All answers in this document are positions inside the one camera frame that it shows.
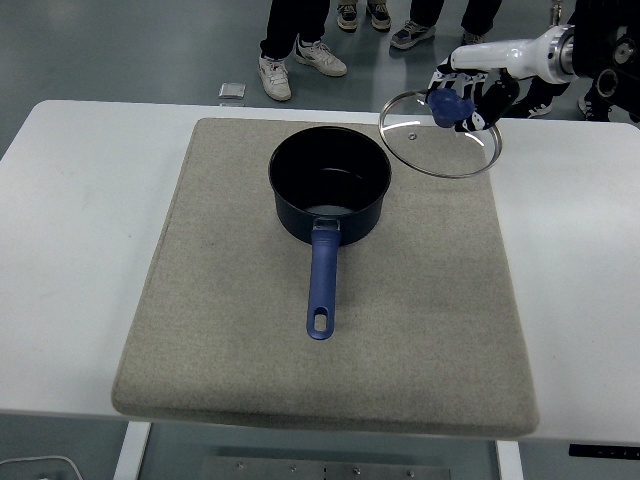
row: gray felt mat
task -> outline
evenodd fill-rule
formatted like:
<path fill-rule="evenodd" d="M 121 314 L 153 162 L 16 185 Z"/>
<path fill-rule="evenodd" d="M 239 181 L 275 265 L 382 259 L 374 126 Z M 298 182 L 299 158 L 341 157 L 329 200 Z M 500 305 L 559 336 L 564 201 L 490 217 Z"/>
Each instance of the gray felt mat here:
<path fill-rule="evenodd" d="M 311 247 L 279 223 L 267 168 L 282 140 L 314 125 L 198 122 L 114 407 L 275 428 L 532 432 L 535 396 L 487 175 L 435 179 L 389 154 L 379 223 L 339 252 L 335 333 L 307 336 Z M 381 143 L 374 125 L 346 126 Z M 436 135 L 434 151 L 468 154 L 447 141 Z"/>

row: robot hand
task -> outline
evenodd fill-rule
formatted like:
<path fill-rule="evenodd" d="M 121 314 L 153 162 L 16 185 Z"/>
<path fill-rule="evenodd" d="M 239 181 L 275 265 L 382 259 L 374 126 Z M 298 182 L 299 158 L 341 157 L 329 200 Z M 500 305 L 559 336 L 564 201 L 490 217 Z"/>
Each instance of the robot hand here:
<path fill-rule="evenodd" d="M 571 69 L 573 27 L 554 26 L 534 40 L 512 40 L 459 47 L 434 72 L 427 92 L 462 84 L 463 98 L 471 98 L 475 111 L 455 125 L 458 131 L 491 128 L 518 98 L 518 80 L 541 77 L 549 83 L 577 78 Z M 483 93 L 489 72 L 500 78 Z"/>
<path fill-rule="evenodd" d="M 505 70 L 500 71 L 500 80 L 494 83 L 486 94 L 483 88 L 488 72 L 475 69 L 458 69 L 452 67 L 455 52 L 438 65 L 431 77 L 427 98 L 438 88 L 454 89 L 458 85 L 462 89 L 462 98 L 470 98 L 475 104 L 474 112 L 466 119 L 455 124 L 457 131 L 474 132 L 491 128 L 518 98 L 520 86 Z"/>

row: person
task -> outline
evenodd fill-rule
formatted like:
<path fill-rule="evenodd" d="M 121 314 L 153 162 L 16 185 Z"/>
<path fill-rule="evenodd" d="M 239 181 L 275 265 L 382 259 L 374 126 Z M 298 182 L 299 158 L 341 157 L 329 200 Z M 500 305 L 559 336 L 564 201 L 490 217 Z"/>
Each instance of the person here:
<path fill-rule="evenodd" d="M 460 44 L 483 43 L 501 4 L 502 0 L 469 0 L 462 17 L 464 33 Z M 416 43 L 433 37 L 443 5 L 444 0 L 411 0 L 409 20 L 391 37 L 391 46 L 408 50 Z"/>
<path fill-rule="evenodd" d="M 260 42 L 258 74 L 264 91 L 274 100 L 291 98 L 285 58 L 294 59 L 330 77 L 347 73 L 346 65 L 322 43 L 331 0 L 272 0 L 267 37 Z"/>
<path fill-rule="evenodd" d="M 358 0 L 339 0 L 338 26 L 345 32 L 355 32 L 358 28 Z M 371 25 L 379 32 L 391 29 L 391 17 L 387 10 L 387 0 L 367 0 L 367 15 L 371 15 Z"/>
<path fill-rule="evenodd" d="M 507 110 L 505 117 L 533 118 L 546 115 L 551 111 L 553 98 L 562 95 L 567 88 L 568 83 L 551 84 L 540 77 L 534 77 L 527 94 Z M 588 122 L 609 121 L 611 107 L 600 98 L 593 84 L 586 95 L 578 99 L 578 108 Z"/>

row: cable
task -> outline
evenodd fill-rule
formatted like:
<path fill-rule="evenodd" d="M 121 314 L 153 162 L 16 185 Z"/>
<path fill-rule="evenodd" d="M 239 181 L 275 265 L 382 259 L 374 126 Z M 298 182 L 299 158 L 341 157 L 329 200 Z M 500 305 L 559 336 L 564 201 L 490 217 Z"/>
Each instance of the cable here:
<path fill-rule="evenodd" d="M 71 468 L 73 468 L 73 471 L 78 476 L 78 480 L 84 480 L 82 478 L 82 475 L 80 475 L 80 471 L 78 470 L 78 467 L 76 467 L 76 464 L 73 463 L 73 460 L 67 457 L 63 457 L 61 455 L 49 455 L 46 457 L 9 458 L 7 460 L 0 461 L 0 465 L 6 465 L 7 463 L 35 462 L 38 460 L 62 460 L 64 462 L 67 462 L 69 465 L 71 465 Z"/>

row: black saucepan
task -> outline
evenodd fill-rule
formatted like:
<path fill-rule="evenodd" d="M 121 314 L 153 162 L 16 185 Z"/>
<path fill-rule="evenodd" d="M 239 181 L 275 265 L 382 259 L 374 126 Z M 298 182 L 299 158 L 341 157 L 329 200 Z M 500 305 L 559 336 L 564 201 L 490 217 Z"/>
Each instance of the black saucepan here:
<path fill-rule="evenodd" d="M 312 245 L 307 333 L 325 340 L 334 331 L 338 247 L 360 240 L 378 222 L 391 182 L 389 159 L 359 132 L 313 127 L 273 152 L 269 180 L 280 222 Z"/>

